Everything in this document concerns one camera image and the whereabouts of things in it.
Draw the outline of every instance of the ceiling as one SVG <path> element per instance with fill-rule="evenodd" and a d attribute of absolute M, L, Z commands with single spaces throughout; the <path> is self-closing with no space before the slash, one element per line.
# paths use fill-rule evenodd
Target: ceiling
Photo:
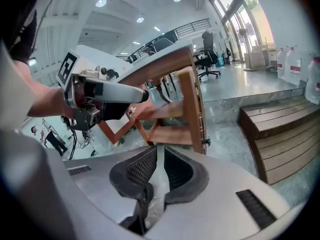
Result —
<path fill-rule="evenodd" d="M 38 23 L 49 1 L 38 0 Z M 32 57 L 37 63 L 31 66 L 33 79 L 47 86 L 56 86 L 57 71 L 68 49 L 82 44 L 118 55 L 143 33 L 159 35 L 153 29 L 154 23 L 161 31 L 170 31 L 173 25 L 165 21 L 170 18 L 167 15 L 172 8 L 175 13 L 179 12 L 177 8 L 188 9 L 188 12 L 200 10 L 204 0 L 182 0 L 178 3 L 173 0 L 107 0 L 104 7 L 96 7 L 97 1 L 52 1 L 36 38 L 37 49 Z M 144 17 L 144 22 L 137 23 L 139 17 Z"/>

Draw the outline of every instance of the metal railing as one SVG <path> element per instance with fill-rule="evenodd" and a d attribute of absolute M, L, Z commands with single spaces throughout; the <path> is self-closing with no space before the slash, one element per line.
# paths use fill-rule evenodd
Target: metal railing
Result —
<path fill-rule="evenodd" d="M 194 22 L 191 22 L 189 24 L 180 26 L 175 29 L 176 34 L 179 38 L 191 34 L 192 32 L 200 31 L 200 30 L 206 30 L 211 28 L 211 24 L 209 22 L 208 18 L 197 20 Z"/>

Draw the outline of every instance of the desk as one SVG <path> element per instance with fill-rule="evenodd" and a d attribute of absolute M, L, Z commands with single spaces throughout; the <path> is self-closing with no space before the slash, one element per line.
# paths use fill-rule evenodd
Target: desk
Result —
<path fill-rule="evenodd" d="M 199 134 L 197 133 L 199 136 L 195 136 L 196 133 L 194 133 L 191 128 L 189 130 L 191 131 L 191 138 L 192 138 L 194 151 L 198 153 L 206 154 L 207 147 L 206 145 L 202 145 L 202 141 L 207 138 L 204 104 L 203 104 L 203 98 L 202 98 L 202 93 L 200 89 L 200 83 L 197 77 L 196 66 L 193 60 L 193 44 L 191 40 L 183 40 L 183 41 L 176 42 L 175 44 L 155 53 L 154 55 L 150 57 L 146 57 L 145 59 L 135 64 L 133 69 L 129 70 L 128 72 L 126 72 L 125 74 L 117 78 L 115 82 L 124 84 L 124 85 L 142 88 L 144 86 L 144 83 L 149 82 L 151 79 L 161 78 L 172 72 L 179 71 L 187 67 L 189 67 L 189 69 L 193 71 L 192 86 L 195 86 L 195 95 L 198 95 L 197 107 L 199 107 L 199 110 L 198 112 L 197 111 L 194 111 L 194 112 L 198 113 L 199 120 L 198 120 L 198 123 L 195 123 L 193 126 L 196 127 L 196 125 L 199 125 L 198 129 L 200 133 Z M 183 77 L 186 81 L 188 81 L 188 76 L 187 76 L 188 73 L 187 72 L 184 72 L 184 73 L 185 75 Z M 109 129 L 108 125 L 104 121 L 99 124 L 99 127 L 104 132 L 104 134 L 108 137 L 108 139 L 111 140 L 113 143 L 115 143 L 127 131 L 129 131 L 129 129 L 133 125 L 135 125 L 140 131 L 143 138 L 146 140 L 146 142 L 149 145 L 151 145 L 152 144 L 151 141 L 148 141 L 148 137 L 150 137 L 150 133 L 149 135 L 146 135 L 147 133 L 143 133 L 141 131 L 142 126 L 137 118 L 147 107 L 152 107 L 152 106 L 153 104 L 150 97 L 146 102 L 139 103 L 139 104 L 132 104 L 130 108 L 132 108 L 134 112 L 132 112 L 131 115 L 129 116 L 129 122 L 126 125 L 124 125 L 121 128 L 121 130 L 119 130 L 116 134 L 114 134 Z M 158 119 L 159 120 L 157 120 L 157 123 L 161 125 L 161 120 L 159 117 Z"/>

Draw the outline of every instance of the wooden platform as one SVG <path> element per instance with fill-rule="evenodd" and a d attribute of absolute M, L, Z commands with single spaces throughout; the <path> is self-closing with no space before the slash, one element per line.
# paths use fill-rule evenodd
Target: wooden platform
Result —
<path fill-rule="evenodd" d="M 243 107 L 239 124 L 259 177 L 274 184 L 320 153 L 320 106 L 303 96 Z"/>

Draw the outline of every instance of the railing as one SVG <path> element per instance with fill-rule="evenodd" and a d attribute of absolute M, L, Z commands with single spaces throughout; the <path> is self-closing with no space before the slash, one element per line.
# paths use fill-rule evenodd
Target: railing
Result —
<path fill-rule="evenodd" d="M 180 26 L 178 28 L 175 28 L 167 33 L 165 33 L 165 35 L 160 35 L 159 37 L 151 40 L 150 42 L 147 43 L 147 45 L 152 45 L 155 41 L 158 41 L 161 38 L 168 38 L 168 36 L 170 35 L 174 35 L 176 37 L 174 37 L 175 39 L 181 38 L 185 35 L 188 35 L 192 32 L 196 32 L 196 31 L 200 31 L 200 30 L 207 30 L 211 28 L 211 24 L 209 22 L 208 18 L 205 19 L 201 19 L 201 20 L 197 20 L 191 23 L 188 23 L 186 25 Z M 131 54 L 128 59 L 131 62 L 135 62 L 136 60 L 145 57 L 146 55 L 148 55 L 147 52 L 145 52 L 147 50 L 147 47 L 142 46 L 141 48 L 139 48 L 138 50 L 136 50 L 133 54 Z"/>
<path fill-rule="evenodd" d="M 211 28 L 211 24 L 209 22 L 208 18 L 197 20 L 194 22 L 191 22 L 189 24 L 180 26 L 175 29 L 176 34 L 179 38 L 191 34 L 192 32 L 200 31 L 200 30 L 206 30 Z"/>

